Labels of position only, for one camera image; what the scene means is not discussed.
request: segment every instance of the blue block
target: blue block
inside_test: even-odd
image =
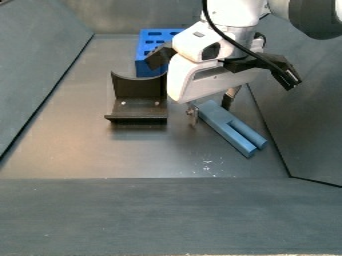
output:
[[[248,158],[266,147],[268,140],[216,101],[196,106],[200,117]]]
[[[165,42],[173,41],[174,36],[185,29],[142,29],[139,34],[139,42],[135,55],[135,69],[137,77],[154,77],[161,76],[166,71],[169,65],[151,70],[145,59],[150,51],[155,49]]]

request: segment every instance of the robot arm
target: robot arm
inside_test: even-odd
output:
[[[342,35],[342,0],[269,0],[269,8],[314,39]]]
[[[301,83],[284,56],[264,54],[256,27],[272,13],[310,37],[342,35],[342,0],[202,0],[202,19],[173,39],[167,93],[178,103],[250,83],[269,69],[290,90]]]

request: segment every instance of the metal plate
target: metal plate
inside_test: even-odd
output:
[[[0,177],[286,178],[273,143],[248,160],[205,122],[192,127],[186,104],[169,99],[167,125],[118,126],[103,118],[115,101],[111,71],[135,77],[137,42],[138,36],[95,37],[3,159]],[[246,87],[232,112],[272,142]]]

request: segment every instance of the gray metal wall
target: gray metal wall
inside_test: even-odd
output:
[[[0,6],[0,156],[91,37],[57,0]]]
[[[200,19],[198,0],[62,0],[99,34],[131,34],[142,28],[188,27]]]
[[[270,74],[252,84],[290,172],[342,185],[342,37],[310,39],[272,16],[260,31],[268,36],[268,52],[284,54],[304,79],[290,92]]]

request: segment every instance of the black bracket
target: black bracket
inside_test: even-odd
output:
[[[269,69],[276,80],[288,91],[296,88],[296,86],[302,83],[302,79],[288,59],[282,55],[269,53],[258,53],[258,55],[261,55],[265,59],[273,62],[278,66],[278,68],[282,69],[284,72],[280,72],[277,69],[272,68],[265,62],[252,57],[241,60],[225,60],[224,67],[233,73],[242,72],[252,68]]]
[[[163,65],[170,63],[177,51],[173,48],[173,42],[166,42],[159,45],[149,54],[145,59],[151,70],[158,69]]]
[[[153,78],[126,78],[111,72],[111,77],[115,103],[113,113],[105,118],[131,124],[166,123],[166,73]]]

